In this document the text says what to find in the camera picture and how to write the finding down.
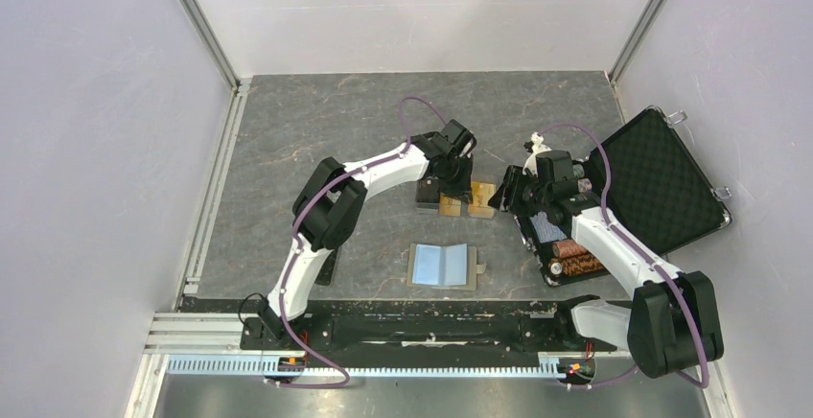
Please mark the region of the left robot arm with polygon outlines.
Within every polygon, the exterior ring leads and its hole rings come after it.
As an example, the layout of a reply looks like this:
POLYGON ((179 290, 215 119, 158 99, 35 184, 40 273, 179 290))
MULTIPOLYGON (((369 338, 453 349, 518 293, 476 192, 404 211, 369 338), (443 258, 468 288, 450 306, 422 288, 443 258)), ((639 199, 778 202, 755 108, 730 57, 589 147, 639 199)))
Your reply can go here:
POLYGON ((448 197, 471 197, 476 138, 456 120, 441 130, 410 136, 395 149, 355 162, 323 159, 296 198, 290 252, 281 275, 258 312, 264 334, 278 348, 301 336, 297 319, 308 306, 328 257, 356 229, 364 203, 391 188, 434 178, 448 197))

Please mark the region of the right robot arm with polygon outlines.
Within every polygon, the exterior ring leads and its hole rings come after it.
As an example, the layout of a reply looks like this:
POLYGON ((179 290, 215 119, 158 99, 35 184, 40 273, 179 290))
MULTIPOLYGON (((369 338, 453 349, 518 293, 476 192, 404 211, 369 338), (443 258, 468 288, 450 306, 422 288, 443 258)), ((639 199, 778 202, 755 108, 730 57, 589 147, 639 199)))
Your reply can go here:
POLYGON ((583 188, 567 151, 542 151, 535 166, 506 168, 489 204, 517 217, 539 213, 590 252, 626 290, 629 307, 598 297, 573 299, 553 324, 556 341, 577 349, 590 338, 628 351, 645 376, 682 376, 705 388, 709 365, 724 354, 715 288, 701 271, 684 272, 636 238, 607 205, 583 188))

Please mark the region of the beige leather card holder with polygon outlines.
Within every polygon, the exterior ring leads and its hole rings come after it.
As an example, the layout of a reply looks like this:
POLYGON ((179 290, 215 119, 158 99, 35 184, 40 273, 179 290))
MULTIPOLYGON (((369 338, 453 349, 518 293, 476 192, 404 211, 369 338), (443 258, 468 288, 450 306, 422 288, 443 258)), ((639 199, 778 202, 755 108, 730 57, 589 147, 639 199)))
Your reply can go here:
POLYGON ((406 284, 437 290, 474 291, 487 269, 478 251, 468 244, 412 244, 408 254, 406 284))

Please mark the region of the clear acrylic card tray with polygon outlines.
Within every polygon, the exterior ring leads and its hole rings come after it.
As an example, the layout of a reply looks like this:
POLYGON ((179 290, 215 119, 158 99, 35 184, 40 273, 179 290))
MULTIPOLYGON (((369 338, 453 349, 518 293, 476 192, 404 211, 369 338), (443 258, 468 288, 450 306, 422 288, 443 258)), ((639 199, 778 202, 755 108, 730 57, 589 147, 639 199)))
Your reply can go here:
POLYGON ((468 216, 475 219, 491 219, 495 209, 488 200, 496 193, 493 183, 473 181, 472 200, 466 201, 450 197, 440 192, 440 183, 433 178, 419 180, 416 184, 415 205, 421 213, 439 214, 445 217, 468 216))

